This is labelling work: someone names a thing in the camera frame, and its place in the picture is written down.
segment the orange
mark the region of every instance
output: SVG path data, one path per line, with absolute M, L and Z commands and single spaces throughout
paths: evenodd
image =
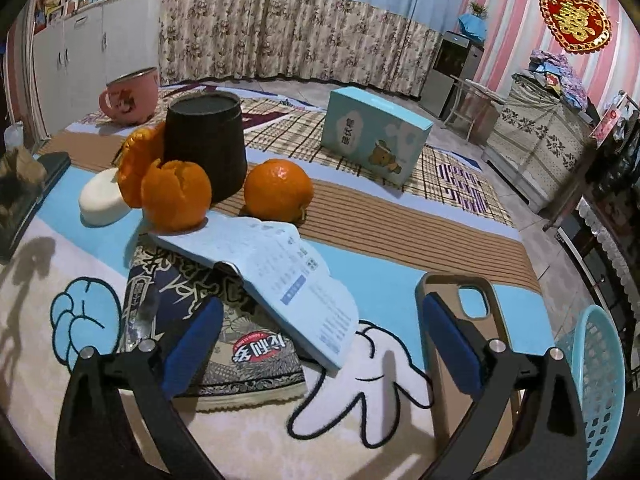
M 204 220 L 211 206 L 211 183 L 194 162 L 153 161 L 141 185 L 142 211 L 164 232 L 184 231 Z
M 260 220 L 295 222 L 305 217 L 314 185 L 299 165 L 271 158 L 253 168 L 244 181 L 244 203 Z
M 157 126 L 134 130 L 122 145 L 117 181 L 124 202 L 142 207 L 140 186 L 151 163 L 164 152 L 164 121 Z

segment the cardboard box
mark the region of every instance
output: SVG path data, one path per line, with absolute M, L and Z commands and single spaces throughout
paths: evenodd
M 322 145 L 396 186 L 414 170 L 433 123 L 355 87 L 331 92 Z

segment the heart-shaped ornament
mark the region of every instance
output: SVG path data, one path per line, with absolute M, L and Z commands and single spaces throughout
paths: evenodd
M 546 26 L 571 54 L 600 50 L 611 39 L 611 22 L 593 0 L 540 0 Z

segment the white cabinet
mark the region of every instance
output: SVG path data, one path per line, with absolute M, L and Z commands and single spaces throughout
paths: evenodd
M 108 0 L 102 5 L 106 80 L 158 65 L 160 0 Z
M 33 37 L 33 68 L 38 104 L 47 132 L 67 126 L 65 96 L 65 40 L 63 23 L 58 21 Z
M 101 0 L 33 38 L 40 112 L 49 136 L 98 111 L 106 84 L 158 66 L 160 0 Z
M 92 7 L 86 12 L 70 16 L 64 23 L 65 87 L 68 120 L 72 122 L 95 112 L 98 109 L 98 97 L 104 90 L 102 9 Z

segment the white soap bar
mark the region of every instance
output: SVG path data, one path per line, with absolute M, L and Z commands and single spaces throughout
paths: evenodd
M 78 203 L 84 221 L 105 226 L 123 218 L 131 209 L 125 204 L 116 180 L 118 168 L 101 171 L 82 188 Z

